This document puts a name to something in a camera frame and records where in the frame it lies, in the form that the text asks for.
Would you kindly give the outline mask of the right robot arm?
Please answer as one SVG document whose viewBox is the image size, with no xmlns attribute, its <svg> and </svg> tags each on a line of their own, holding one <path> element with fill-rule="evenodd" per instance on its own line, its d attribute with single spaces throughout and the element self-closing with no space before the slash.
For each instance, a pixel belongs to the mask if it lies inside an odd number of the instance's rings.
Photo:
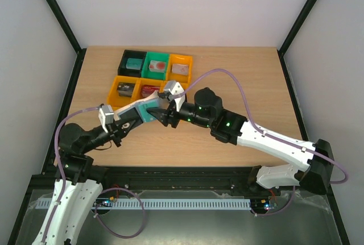
<svg viewBox="0 0 364 245">
<path fill-rule="evenodd" d="M 254 125 L 245 116 L 224 109 L 222 99 L 209 88 L 198 90 L 192 103 L 170 101 L 166 109 L 148 108 L 147 112 L 164 126 L 189 122 L 210 129 L 211 136 L 222 143 L 250 147 L 285 161 L 284 165 L 252 169 L 248 188 L 253 194 L 279 186 L 300 186 L 318 195 L 328 192 L 333 164 L 327 141 L 305 142 Z"/>
</svg>

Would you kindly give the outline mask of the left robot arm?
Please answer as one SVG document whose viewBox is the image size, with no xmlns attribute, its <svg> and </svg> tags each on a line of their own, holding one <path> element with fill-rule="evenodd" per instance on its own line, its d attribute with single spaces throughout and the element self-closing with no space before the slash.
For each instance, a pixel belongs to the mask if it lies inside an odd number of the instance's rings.
<svg viewBox="0 0 364 245">
<path fill-rule="evenodd" d="M 95 200 L 102 193 L 107 169 L 93 165 L 87 153 L 107 142 L 117 147 L 134 128 L 143 123 L 136 109 L 117 117 L 107 106 L 96 110 L 101 124 L 89 131 L 65 117 L 55 133 L 54 149 L 58 170 L 52 200 L 34 244 L 76 244 Z"/>
</svg>

